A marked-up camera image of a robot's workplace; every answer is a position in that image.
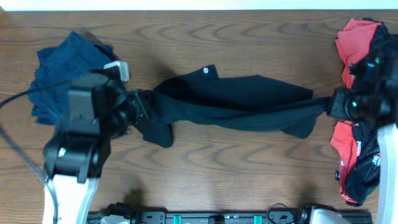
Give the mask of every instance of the wooden table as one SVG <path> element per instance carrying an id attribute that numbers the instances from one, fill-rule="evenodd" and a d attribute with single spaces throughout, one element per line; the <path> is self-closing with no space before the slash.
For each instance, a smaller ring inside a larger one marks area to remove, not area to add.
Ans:
<path id="1" fill-rule="evenodd" d="M 396 11 L 9 12 L 0 25 L 0 94 L 26 90 L 36 51 L 75 30 L 111 44 L 130 64 L 128 88 L 151 89 L 176 74 L 214 63 L 220 77 L 260 74 L 328 96 L 341 85 L 334 38 L 350 18 L 372 17 L 398 31 Z M 5 130 L 40 167 L 52 126 L 35 123 L 27 98 L 1 110 Z M 112 143 L 91 206 L 109 203 L 168 210 L 266 210 L 282 202 L 351 208 L 339 196 L 339 155 L 329 140 L 335 120 L 320 116 L 308 139 L 189 122 L 175 124 L 169 149 L 134 131 Z M 363 205 L 377 215 L 378 193 Z M 0 223 L 41 223 L 43 187 L 0 140 Z"/>

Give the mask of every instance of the white logo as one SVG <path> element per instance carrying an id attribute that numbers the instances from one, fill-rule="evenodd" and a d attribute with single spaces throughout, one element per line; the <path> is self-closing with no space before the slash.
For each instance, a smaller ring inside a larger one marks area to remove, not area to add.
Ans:
<path id="1" fill-rule="evenodd" d="M 358 144 L 356 146 L 356 156 L 358 157 L 361 154 L 361 141 L 356 141 L 356 143 Z"/>
<path id="2" fill-rule="evenodd" d="M 373 155 L 372 163 L 375 166 L 380 166 L 381 165 L 381 158 L 379 155 Z"/>

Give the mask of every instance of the red fabric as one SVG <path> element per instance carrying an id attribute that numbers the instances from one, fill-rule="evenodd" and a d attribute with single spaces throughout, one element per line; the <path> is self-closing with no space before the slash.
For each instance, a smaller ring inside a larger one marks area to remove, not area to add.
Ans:
<path id="1" fill-rule="evenodd" d="M 343 31 L 337 33 L 335 40 L 338 54 L 344 62 L 341 74 L 347 88 L 352 88 L 354 75 L 349 73 L 349 64 L 357 63 L 369 53 L 370 43 L 378 25 L 377 22 L 356 21 L 351 19 Z M 352 125 L 337 122 L 330 144 L 340 155 L 340 195 L 347 201 L 357 203 L 345 194 L 345 182 L 351 169 L 355 166 L 357 157 L 357 142 L 353 137 Z"/>

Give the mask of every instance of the navy blue cloth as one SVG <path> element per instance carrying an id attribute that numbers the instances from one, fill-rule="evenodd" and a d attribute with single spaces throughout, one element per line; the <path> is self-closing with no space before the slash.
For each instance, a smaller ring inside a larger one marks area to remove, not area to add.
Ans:
<path id="1" fill-rule="evenodd" d="M 113 51 L 107 45 L 93 45 L 76 32 L 58 47 L 37 52 L 40 67 L 35 71 L 29 89 L 41 88 L 65 80 L 71 80 L 90 69 L 102 69 L 113 61 Z M 68 114 L 68 84 L 35 91 L 29 94 L 33 102 L 32 116 L 40 124 L 55 124 Z"/>

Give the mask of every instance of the white backdrop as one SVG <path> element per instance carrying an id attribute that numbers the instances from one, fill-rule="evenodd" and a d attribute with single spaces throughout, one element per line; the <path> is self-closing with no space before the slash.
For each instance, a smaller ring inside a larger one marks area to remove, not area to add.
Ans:
<path id="1" fill-rule="evenodd" d="M 0 0 L 0 6 L 6 11 L 398 9 L 398 0 Z"/>

